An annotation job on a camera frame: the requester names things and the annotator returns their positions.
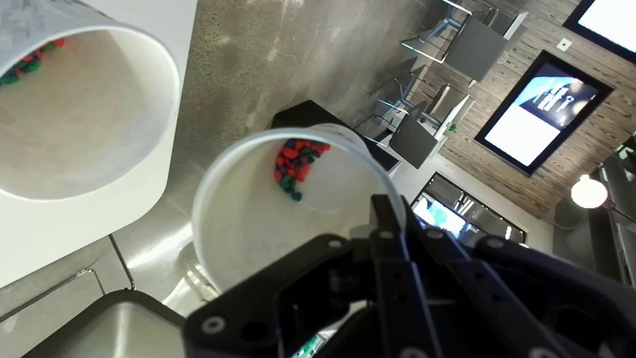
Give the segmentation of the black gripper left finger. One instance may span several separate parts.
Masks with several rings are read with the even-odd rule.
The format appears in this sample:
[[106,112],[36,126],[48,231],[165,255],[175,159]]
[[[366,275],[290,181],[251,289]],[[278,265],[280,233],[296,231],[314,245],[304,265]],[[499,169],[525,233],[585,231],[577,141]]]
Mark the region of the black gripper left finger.
[[189,314],[185,356],[292,358],[336,324],[314,358],[372,358],[370,299],[370,241],[318,235]]

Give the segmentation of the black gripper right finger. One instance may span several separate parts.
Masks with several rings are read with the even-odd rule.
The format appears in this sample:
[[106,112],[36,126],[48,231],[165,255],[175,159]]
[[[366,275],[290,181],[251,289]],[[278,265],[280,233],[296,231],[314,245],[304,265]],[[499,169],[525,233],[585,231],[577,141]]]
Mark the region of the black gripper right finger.
[[477,354],[501,358],[636,358],[636,291],[565,261],[483,237],[463,247],[445,231],[422,229],[386,195],[372,197],[380,239],[398,241],[410,285],[432,312],[436,293],[471,314]]

